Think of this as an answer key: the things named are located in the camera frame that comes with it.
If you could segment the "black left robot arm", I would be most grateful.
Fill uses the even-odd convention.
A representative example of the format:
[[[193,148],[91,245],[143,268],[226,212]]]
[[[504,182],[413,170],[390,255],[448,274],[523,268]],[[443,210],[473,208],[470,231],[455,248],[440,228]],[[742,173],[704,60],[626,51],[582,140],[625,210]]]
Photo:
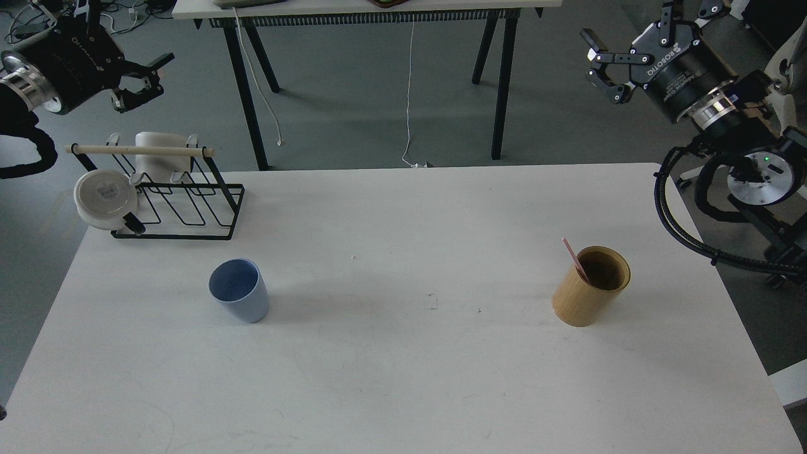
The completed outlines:
[[[116,112],[132,111],[163,94],[158,72],[173,58],[163,54],[149,64],[129,61],[104,28],[67,17],[3,51],[2,135],[32,142],[38,160],[3,167],[2,178],[35,175],[57,163],[54,141],[38,128],[35,109],[65,115],[110,90]]]

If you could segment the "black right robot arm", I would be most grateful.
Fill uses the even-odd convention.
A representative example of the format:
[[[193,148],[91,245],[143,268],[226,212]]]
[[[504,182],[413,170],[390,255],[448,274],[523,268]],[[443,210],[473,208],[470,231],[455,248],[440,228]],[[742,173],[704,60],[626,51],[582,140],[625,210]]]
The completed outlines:
[[[805,287],[805,216],[789,224],[772,205],[805,196],[805,22],[784,41],[764,70],[739,78],[706,43],[702,27],[729,13],[729,1],[704,1],[697,21],[684,18],[683,2],[664,1],[625,52],[611,52],[593,30],[587,80],[614,104],[643,90],[671,123],[691,120],[697,135],[672,148],[655,173],[654,203],[662,225],[689,250],[738,269]],[[752,224],[770,245],[764,260],[732,255],[689,235],[671,213],[666,181],[686,154],[705,159],[676,184],[694,181],[697,209],[715,221]]]

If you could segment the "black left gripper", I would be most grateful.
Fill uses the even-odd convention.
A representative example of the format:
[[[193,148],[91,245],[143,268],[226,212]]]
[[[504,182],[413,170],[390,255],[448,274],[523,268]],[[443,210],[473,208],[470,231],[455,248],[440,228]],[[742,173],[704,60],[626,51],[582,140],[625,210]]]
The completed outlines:
[[[28,40],[28,62],[55,90],[44,106],[58,115],[71,112],[102,90],[112,89],[112,107],[118,113],[133,111],[164,94],[161,70],[174,60],[174,54],[159,55],[149,64],[124,60],[124,77],[143,81],[137,92],[118,87],[123,76],[117,64],[123,57],[104,28],[85,32],[82,26],[57,25]]]

